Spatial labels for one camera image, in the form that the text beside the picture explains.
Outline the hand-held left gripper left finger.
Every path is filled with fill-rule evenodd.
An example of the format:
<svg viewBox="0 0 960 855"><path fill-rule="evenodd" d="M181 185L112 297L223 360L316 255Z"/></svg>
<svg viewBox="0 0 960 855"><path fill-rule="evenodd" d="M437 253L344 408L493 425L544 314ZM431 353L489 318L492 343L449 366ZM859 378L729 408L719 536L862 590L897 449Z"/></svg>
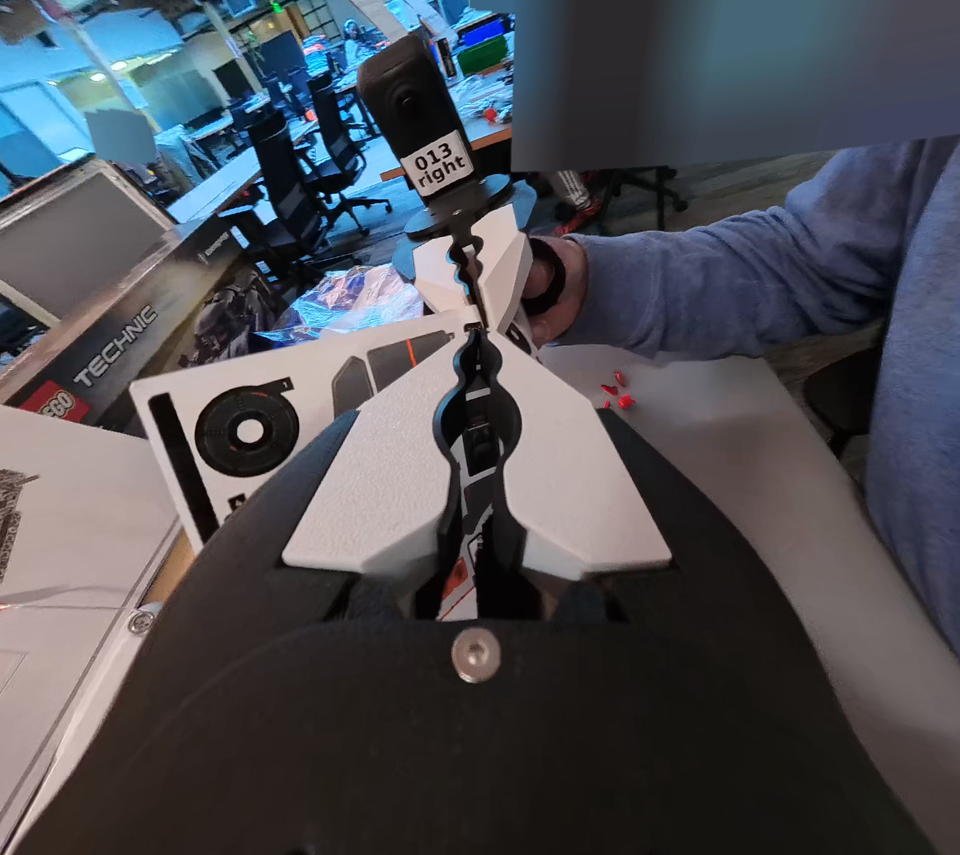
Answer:
<svg viewBox="0 0 960 855"><path fill-rule="evenodd" d="M452 456L435 419L460 386L456 360L470 336L454 335L360 406L283 549L286 565L371 579L414 613L439 569L451 500Z"/></svg>

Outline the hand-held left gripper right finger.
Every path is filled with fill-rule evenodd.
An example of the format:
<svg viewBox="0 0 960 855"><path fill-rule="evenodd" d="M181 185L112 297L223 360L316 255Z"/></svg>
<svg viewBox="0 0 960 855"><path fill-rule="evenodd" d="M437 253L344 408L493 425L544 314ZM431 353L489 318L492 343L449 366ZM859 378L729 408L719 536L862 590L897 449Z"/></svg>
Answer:
<svg viewBox="0 0 960 855"><path fill-rule="evenodd" d="M537 580L670 565L666 537L586 396L498 333L484 335L484 381L497 458L484 615L541 615Z"/></svg>

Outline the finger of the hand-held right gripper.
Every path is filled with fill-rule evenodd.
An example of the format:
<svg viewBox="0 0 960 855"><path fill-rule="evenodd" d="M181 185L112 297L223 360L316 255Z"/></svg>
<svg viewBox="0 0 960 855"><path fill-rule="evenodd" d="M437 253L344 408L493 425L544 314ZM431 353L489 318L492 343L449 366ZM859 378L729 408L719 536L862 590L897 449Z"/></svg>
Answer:
<svg viewBox="0 0 960 855"><path fill-rule="evenodd" d="M534 347L522 293L533 264L527 235L513 207L499 207L477 221L465 237L468 290L476 319L465 333L498 333L533 358Z"/></svg>
<svg viewBox="0 0 960 855"><path fill-rule="evenodd" d="M477 237L457 241L442 236L418 245L413 251L414 286L434 314L470 308L479 324L488 329L488 313L479 288L480 244Z"/></svg>

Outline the small lego pieces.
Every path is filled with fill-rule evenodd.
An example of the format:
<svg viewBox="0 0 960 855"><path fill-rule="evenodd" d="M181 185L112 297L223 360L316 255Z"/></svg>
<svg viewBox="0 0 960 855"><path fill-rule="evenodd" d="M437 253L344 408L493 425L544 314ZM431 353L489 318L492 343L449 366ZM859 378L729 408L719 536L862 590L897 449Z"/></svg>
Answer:
<svg viewBox="0 0 960 855"><path fill-rule="evenodd" d="M628 368L612 368L604 372L599 382L601 411L626 413L637 405L635 395L636 377Z"/></svg>

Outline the lego sticker sheet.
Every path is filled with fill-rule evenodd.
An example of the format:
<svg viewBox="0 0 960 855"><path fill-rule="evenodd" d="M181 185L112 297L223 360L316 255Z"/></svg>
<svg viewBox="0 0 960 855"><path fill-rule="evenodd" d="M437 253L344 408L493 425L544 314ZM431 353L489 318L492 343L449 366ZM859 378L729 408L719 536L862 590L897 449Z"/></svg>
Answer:
<svg viewBox="0 0 960 855"><path fill-rule="evenodd" d="M199 584L213 580L216 568L228 595L252 594L239 587L239 572L256 549L268 569L364 578L290 567L282 553L360 407L475 320L471 310L445 311L137 381L130 393L196 552L171 602L189 594L213 601L214 589ZM426 595L428 616L438 614L441 589L461 554L461 466L453 449L469 424L467 396L484 381L487 334L497 333L470 332L455 362L460 385L435 419L453 474L438 527L438 571L414 597L421 612L418 596Z"/></svg>

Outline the person's right forearm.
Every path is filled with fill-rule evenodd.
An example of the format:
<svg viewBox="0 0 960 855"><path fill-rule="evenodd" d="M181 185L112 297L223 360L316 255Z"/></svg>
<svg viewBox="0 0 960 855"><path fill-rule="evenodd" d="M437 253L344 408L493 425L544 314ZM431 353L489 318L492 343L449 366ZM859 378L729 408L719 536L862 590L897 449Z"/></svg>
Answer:
<svg viewBox="0 0 960 855"><path fill-rule="evenodd" d="M780 205L683 232L575 236L588 281L562 345L757 357L877 319L957 137L836 153Z"/></svg>

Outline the dark lego set box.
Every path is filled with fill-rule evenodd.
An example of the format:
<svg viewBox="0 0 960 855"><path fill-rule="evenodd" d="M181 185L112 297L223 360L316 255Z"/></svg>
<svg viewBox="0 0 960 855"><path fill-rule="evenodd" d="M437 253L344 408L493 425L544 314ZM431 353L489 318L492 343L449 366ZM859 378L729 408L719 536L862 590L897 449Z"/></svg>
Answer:
<svg viewBox="0 0 960 855"><path fill-rule="evenodd" d="M219 215L167 232L3 370L2 404L136 435L133 382L258 351L290 261L239 237Z"/></svg>

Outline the lego instruction booklet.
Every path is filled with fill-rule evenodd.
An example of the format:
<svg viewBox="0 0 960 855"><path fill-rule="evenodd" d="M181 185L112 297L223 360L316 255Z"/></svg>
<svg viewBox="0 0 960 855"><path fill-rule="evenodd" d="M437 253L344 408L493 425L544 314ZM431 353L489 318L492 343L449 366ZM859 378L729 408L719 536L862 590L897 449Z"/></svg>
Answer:
<svg viewBox="0 0 960 855"><path fill-rule="evenodd" d="M127 619L181 524L150 444L2 406L1 843L13 853L111 710Z"/></svg>

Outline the person's right hand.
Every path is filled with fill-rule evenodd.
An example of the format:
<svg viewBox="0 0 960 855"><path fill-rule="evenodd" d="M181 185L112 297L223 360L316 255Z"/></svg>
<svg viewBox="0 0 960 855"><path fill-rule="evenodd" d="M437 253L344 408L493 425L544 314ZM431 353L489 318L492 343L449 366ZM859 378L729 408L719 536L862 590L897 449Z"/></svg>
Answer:
<svg viewBox="0 0 960 855"><path fill-rule="evenodd" d="M556 303L545 312L527 311L531 337L537 349L555 344L570 329L583 309L589 283L586 250L573 236L533 237L531 247L534 259L522 292L522 299L540 297L548 290L555 275L555 266L543 258L550 249L562 262L565 284Z"/></svg>

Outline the black office chair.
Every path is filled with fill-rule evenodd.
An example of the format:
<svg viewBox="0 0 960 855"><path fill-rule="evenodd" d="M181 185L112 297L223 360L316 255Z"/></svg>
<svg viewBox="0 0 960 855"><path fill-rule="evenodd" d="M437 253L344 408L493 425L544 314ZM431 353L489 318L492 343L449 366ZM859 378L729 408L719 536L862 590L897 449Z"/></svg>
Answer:
<svg viewBox="0 0 960 855"><path fill-rule="evenodd" d="M345 195L346 190L354 188L366 171L366 159L341 117L332 74L326 71L310 77L308 90L317 119L318 134L329 155L327 161L318 165L309 164L312 173L310 184L318 190L327 206L331 225L341 215L347 214L359 234L366 238L370 235L370 229L361 223L354 212L355 208L370 209L382 204L386 213L390 214L393 211L392 203L388 199L348 198Z"/></svg>
<svg viewBox="0 0 960 855"><path fill-rule="evenodd" d="M353 254L331 252L327 235L340 212L328 208L309 182L282 113L262 118L248 135L274 220L263 223L251 205L223 210L219 219L239 232L251 260L265 265L277 284L296 285L300 292L327 271L359 266Z"/></svg>

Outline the pile of clear plastic bags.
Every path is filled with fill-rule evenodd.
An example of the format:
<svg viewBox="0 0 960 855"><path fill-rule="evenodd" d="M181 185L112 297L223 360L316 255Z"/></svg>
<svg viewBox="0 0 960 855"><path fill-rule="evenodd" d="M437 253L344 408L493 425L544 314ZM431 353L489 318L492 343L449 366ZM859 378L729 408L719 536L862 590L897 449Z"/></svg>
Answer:
<svg viewBox="0 0 960 855"><path fill-rule="evenodd" d="M350 334L424 315L423 297L392 264L357 265L326 274L296 297L269 335L287 345L316 340L324 332Z"/></svg>

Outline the person's blue sweater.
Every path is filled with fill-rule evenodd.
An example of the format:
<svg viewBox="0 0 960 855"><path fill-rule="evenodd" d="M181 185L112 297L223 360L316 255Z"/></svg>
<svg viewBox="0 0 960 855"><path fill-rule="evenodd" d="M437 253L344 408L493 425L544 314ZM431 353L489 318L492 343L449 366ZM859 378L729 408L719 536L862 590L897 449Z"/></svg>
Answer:
<svg viewBox="0 0 960 855"><path fill-rule="evenodd" d="M870 427L870 516L944 639L959 646L959 163L910 224Z"/></svg>

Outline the silver hard case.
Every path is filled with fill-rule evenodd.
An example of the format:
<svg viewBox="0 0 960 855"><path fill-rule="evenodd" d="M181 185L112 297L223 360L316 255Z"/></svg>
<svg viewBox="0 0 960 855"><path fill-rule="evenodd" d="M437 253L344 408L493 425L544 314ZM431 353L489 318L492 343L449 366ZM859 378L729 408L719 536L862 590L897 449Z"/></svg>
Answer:
<svg viewBox="0 0 960 855"><path fill-rule="evenodd" d="M1 200L1 296L57 324L124 278L175 220L116 165L86 155Z"/></svg>

